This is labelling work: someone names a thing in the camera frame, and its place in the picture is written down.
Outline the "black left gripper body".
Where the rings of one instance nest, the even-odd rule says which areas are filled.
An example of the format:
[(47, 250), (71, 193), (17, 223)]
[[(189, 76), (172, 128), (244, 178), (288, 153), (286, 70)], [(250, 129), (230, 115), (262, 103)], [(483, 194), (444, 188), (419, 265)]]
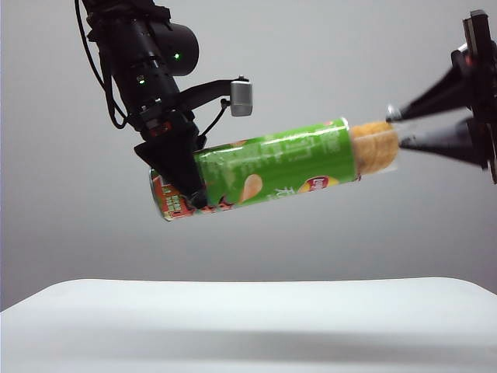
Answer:
[(131, 114), (131, 126), (145, 141), (162, 135), (195, 131), (195, 124), (182, 111), (169, 110), (160, 103), (139, 107)]

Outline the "black triangular right gripper finger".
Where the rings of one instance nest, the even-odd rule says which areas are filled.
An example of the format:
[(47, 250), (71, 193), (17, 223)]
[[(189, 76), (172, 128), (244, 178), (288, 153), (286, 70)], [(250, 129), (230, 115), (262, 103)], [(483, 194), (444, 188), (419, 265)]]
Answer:
[(399, 141), (399, 147), (488, 167), (488, 128), (471, 118), (405, 135)]
[(455, 64), (427, 92), (399, 110), (397, 120), (411, 120), (472, 104), (472, 67)]

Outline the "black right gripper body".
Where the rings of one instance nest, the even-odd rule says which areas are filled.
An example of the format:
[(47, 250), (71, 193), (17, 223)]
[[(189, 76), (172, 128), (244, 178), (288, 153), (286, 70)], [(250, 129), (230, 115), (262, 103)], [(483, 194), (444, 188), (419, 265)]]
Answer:
[(478, 162), (496, 181), (496, 42), (492, 40), (488, 14), (482, 9), (463, 20), (466, 43), (451, 53), (461, 71), (468, 94), (464, 105), (472, 112), (467, 127)]

